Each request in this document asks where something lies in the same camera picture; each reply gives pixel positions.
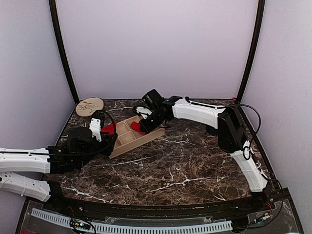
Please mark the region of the red snowflake santa sock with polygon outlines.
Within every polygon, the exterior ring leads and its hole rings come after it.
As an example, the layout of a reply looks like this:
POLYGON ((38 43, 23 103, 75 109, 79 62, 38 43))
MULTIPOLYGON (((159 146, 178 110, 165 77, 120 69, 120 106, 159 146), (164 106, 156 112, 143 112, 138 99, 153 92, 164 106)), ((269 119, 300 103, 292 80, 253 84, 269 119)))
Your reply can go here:
POLYGON ((143 125, 140 122, 135 122, 133 121, 130 125, 131 129, 135 130, 136 132, 142 134, 142 135, 146 135, 148 134, 146 132, 146 129, 143 127, 143 125))

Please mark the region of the plain red sock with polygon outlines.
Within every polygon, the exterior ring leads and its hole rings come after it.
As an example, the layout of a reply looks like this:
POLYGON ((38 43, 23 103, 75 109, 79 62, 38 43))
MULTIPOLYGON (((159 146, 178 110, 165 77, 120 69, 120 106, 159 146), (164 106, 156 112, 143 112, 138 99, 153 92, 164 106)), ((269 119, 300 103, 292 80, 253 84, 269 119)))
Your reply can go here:
POLYGON ((118 121, 114 121, 114 123, 111 123, 107 126, 104 126, 101 129, 101 133, 106 134, 106 135, 113 135, 117 132, 117 123, 118 121))

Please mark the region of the wooden compartment tray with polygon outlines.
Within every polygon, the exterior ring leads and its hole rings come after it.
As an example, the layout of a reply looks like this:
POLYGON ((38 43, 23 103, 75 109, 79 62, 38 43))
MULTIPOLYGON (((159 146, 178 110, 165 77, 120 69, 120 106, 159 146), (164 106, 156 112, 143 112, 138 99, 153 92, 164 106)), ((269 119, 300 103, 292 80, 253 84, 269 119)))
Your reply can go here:
POLYGON ((165 134, 165 129, 156 128, 151 133, 143 135, 131 128, 132 122, 139 122, 142 117, 134 116, 116 124, 117 140, 115 141, 114 150, 109 159, 117 157, 123 153, 142 146, 152 140, 155 140, 165 134))

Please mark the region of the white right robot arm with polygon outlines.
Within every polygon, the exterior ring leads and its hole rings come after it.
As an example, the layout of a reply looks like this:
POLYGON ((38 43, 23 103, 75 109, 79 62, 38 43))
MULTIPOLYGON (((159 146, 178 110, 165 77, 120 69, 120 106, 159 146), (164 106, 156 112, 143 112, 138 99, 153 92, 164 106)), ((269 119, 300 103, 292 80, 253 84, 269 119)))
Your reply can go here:
POLYGON ((267 186, 268 177, 254 156, 252 142, 248 140, 237 105, 208 105, 179 96, 164 98, 155 89, 142 99, 149 112, 143 114, 139 122, 141 132, 148 134, 173 118, 205 124, 206 130, 218 137, 220 149, 237 162, 251 192, 257 193, 249 200, 249 208, 258 212, 267 205, 268 198, 262 192, 267 186))

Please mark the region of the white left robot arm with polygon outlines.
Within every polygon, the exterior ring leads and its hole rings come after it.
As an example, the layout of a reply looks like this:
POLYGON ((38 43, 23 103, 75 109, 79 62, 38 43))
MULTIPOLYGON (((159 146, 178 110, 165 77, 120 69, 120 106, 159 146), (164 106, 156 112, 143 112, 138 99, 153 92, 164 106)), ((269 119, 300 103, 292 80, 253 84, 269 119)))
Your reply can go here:
POLYGON ((49 200, 57 212, 63 213, 69 208, 69 202, 62 197, 58 183, 39 181, 25 176, 21 172, 42 174, 64 174, 82 167, 98 154, 109 156, 114 148, 117 133, 93 132, 86 127, 72 129, 67 140, 61 146, 49 146, 34 150, 0 150, 0 187, 1 189, 28 196, 39 201, 49 200))

